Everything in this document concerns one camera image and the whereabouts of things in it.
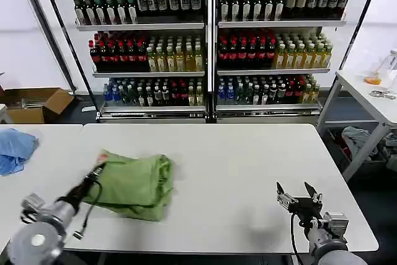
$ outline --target small white table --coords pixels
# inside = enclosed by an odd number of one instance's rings
[[[172,202],[161,222],[123,218],[96,207],[85,237],[73,238],[68,249],[289,254],[290,214],[276,201],[276,181],[294,196],[307,196],[307,181],[324,194],[323,212],[344,212],[350,220],[346,238],[351,251],[378,249],[311,125],[88,124],[68,159],[54,165],[61,179],[43,178],[38,195],[64,195],[92,169],[102,148],[134,158],[170,157],[175,162]],[[69,231],[81,228],[87,209],[82,204]],[[295,238],[297,250],[307,253],[308,241],[297,221]]]
[[[12,120],[7,114],[7,106],[4,104],[0,104],[0,124],[2,122],[5,122],[7,124],[11,124]]]
[[[342,86],[378,121],[378,126],[372,132],[371,137],[365,142],[364,146],[342,174],[344,179],[349,181],[379,141],[387,135],[390,130],[397,128],[397,99],[391,100],[370,96],[369,94],[371,91],[380,90],[380,88],[366,83],[363,76],[348,71],[337,71],[336,82],[329,93],[323,111],[318,119],[317,131],[319,133],[323,131],[325,126],[329,106],[339,94]]]
[[[0,125],[0,131],[7,128],[35,136],[38,138],[38,147],[25,163],[23,171],[0,176],[0,201],[3,207],[0,220],[0,252],[7,245],[9,238],[24,226],[20,220],[22,200],[32,192],[40,192],[43,186],[48,192],[58,193],[58,184],[62,180],[58,171],[60,167],[68,166],[64,160],[67,158],[70,146],[77,142],[83,126],[78,124]]]

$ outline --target green cloth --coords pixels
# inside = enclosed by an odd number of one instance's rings
[[[133,159],[104,150],[98,162],[105,163],[98,178],[103,187],[98,206],[130,218],[163,219],[172,193],[172,161],[167,156]],[[98,191],[95,184],[84,201],[93,203]]]

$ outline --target blue cloth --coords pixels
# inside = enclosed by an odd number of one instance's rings
[[[35,149],[36,137],[13,128],[0,131],[0,175],[24,169],[24,162]]]

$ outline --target robotic arm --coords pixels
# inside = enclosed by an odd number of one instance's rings
[[[277,201],[291,214],[292,246],[298,262],[303,265],[293,236],[293,219],[297,215],[299,226],[304,229],[309,241],[309,253],[314,257],[313,264],[319,265],[366,265],[360,257],[348,252],[344,233],[349,220],[343,213],[326,212],[320,215],[323,208],[323,195],[318,194],[314,187],[305,182],[310,197],[292,197],[284,192],[277,183]]]
[[[74,232],[77,239],[84,236],[88,216],[102,193],[102,186],[97,179],[102,174],[104,166],[101,164],[92,170],[80,185],[72,188],[66,196],[60,197],[47,209],[43,208],[45,203],[38,195],[31,194],[25,198],[22,202],[21,219],[30,225],[23,227],[11,238],[8,254],[13,264],[52,264],[62,252],[66,229],[79,212],[80,203],[88,195],[91,187],[98,184],[98,196],[87,212],[83,228]]]

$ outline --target cardboard box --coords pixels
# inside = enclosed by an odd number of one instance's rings
[[[45,103],[38,108],[13,108],[12,105],[22,98],[40,98]],[[73,99],[73,96],[60,88],[7,89],[0,96],[0,103],[9,106],[7,114],[15,124],[49,124],[59,117]]]

